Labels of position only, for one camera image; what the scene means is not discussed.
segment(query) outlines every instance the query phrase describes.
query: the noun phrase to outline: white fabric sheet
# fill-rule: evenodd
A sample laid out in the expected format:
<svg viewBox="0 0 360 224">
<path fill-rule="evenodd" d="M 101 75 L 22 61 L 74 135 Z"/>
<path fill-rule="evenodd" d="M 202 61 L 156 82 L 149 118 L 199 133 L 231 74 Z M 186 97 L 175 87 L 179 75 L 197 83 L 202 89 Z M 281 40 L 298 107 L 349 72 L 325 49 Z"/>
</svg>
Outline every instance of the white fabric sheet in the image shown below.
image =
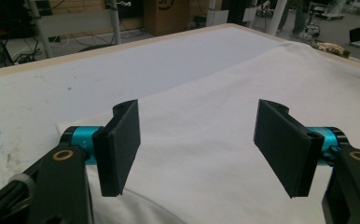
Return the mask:
<svg viewBox="0 0 360 224">
<path fill-rule="evenodd" d="M 142 144 L 124 195 L 100 196 L 98 223 L 325 223 L 331 168 L 318 167 L 309 198 L 289 199 L 254 145 L 258 99 L 287 105 L 305 126 L 342 129 L 360 148 L 360 70 L 283 43 L 259 57 L 139 99 Z M 105 125 L 111 112 L 58 124 Z"/>
</svg>

